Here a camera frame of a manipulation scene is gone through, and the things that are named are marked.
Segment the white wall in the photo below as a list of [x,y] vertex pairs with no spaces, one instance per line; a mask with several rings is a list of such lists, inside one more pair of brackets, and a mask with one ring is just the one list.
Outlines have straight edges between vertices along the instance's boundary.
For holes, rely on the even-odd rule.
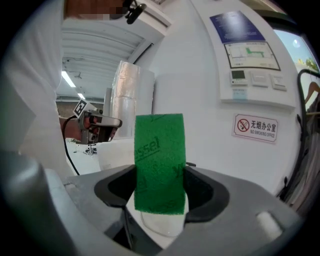
[[[242,3],[234,8],[234,0],[199,1],[213,10],[213,15],[219,11],[216,8],[219,2],[224,3],[222,13],[253,12]],[[221,103],[219,60],[194,6],[189,0],[175,0],[164,12],[175,20],[174,24],[167,36],[136,63],[155,73],[153,113],[183,113],[188,162],[255,182],[275,193],[282,187],[283,177],[288,176],[295,165],[300,137],[295,116],[300,107],[297,105],[295,111],[290,112],[271,106]],[[261,26],[264,21],[259,22],[264,35],[264,26]],[[289,60],[288,65],[293,65],[281,41],[276,36],[272,39],[278,40],[273,42],[275,47],[272,48],[277,58]],[[277,119],[276,144],[232,136],[235,114]]]
[[[210,17],[219,15],[221,13],[227,13],[230,11],[241,10],[241,12],[246,15],[246,17],[254,21],[254,25],[259,31],[263,33],[264,38],[267,40],[270,48],[273,50],[277,62],[281,71],[265,69],[263,72],[265,74],[271,74],[274,76],[283,77],[283,83],[286,86],[286,91],[273,89],[270,85],[268,88],[261,88],[257,86],[252,86],[251,80],[248,81],[248,86],[246,90],[246,100],[247,102],[260,105],[269,105],[287,108],[292,111],[296,106],[296,87],[292,86],[293,83],[297,81],[297,71],[295,69],[292,59],[288,54],[283,54],[283,51],[287,51],[279,37],[275,34],[274,30],[266,25],[266,22],[251,8],[244,5],[239,0],[224,0],[218,2],[211,2],[209,4],[204,4],[205,0],[191,0],[195,6],[197,13],[200,15],[206,30],[210,36],[211,45],[214,47],[215,57],[218,60],[218,75],[219,75],[219,85],[220,85],[220,99],[225,102],[233,102],[233,88],[230,86],[230,63],[226,57],[226,49],[221,43],[221,39],[216,28],[213,26]],[[246,68],[247,72],[262,70],[259,68]]]

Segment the window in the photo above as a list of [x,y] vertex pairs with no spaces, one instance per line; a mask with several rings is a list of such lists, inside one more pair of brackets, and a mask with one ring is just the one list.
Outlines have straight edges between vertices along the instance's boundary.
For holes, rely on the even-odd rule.
[[[319,67],[315,61],[315,58],[312,55],[305,41],[302,39],[302,37],[293,33],[276,29],[274,29],[274,32],[283,42],[298,72],[300,72],[300,70],[303,69],[310,69],[314,72],[319,73]],[[304,98],[306,98],[308,95],[308,89],[311,82],[316,82],[318,85],[320,85],[320,79],[316,78],[313,75],[305,73],[301,76],[301,85],[303,89]],[[309,108],[309,106],[314,102],[316,97],[317,94],[314,92],[307,104],[305,105],[306,109]]]

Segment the person's hand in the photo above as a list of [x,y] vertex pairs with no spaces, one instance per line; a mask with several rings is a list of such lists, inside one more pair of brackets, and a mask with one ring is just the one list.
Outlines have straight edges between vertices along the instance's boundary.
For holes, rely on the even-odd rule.
[[[60,119],[60,126],[62,129],[62,126],[65,122],[65,118],[61,118]],[[90,122],[89,122],[89,117],[86,117],[84,119],[84,125],[83,125],[86,129],[88,129],[90,127]],[[72,139],[76,139],[77,141],[81,141],[82,139],[82,133],[78,124],[78,119],[71,119],[65,127],[65,131],[64,131],[64,136],[65,138],[72,138]]]

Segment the green sponge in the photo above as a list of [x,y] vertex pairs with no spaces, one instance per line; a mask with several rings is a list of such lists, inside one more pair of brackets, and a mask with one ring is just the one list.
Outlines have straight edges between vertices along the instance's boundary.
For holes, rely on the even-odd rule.
[[184,214],[186,146],[182,114],[136,117],[134,163],[135,209],[152,214]]

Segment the person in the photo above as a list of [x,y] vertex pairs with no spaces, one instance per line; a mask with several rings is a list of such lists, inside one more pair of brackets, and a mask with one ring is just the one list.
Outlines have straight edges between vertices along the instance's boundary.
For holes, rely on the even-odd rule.
[[314,92],[320,93],[320,87],[319,87],[319,85],[318,85],[316,82],[313,82],[313,81],[312,81],[312,82],[309,84],[308,94],[307,94],[307,96],[306,96],[306,98],[305,98],[305,100],[304,100],[304,104],[307,104],[307,102],[310,100],[310,98],[311,98],[311,96],[312,96],[312,94],[313,94]]
[[[58,115],[56,90],[62,79],[62,24],[65,19],[107,20],[124,0],[50,0],[23,25],[2,63],[2,82],[12,86],[34,113],[20,147],[60,178],[74,175],[67,163]],[[71,120],[66,138],[81,139],[77,120]]]

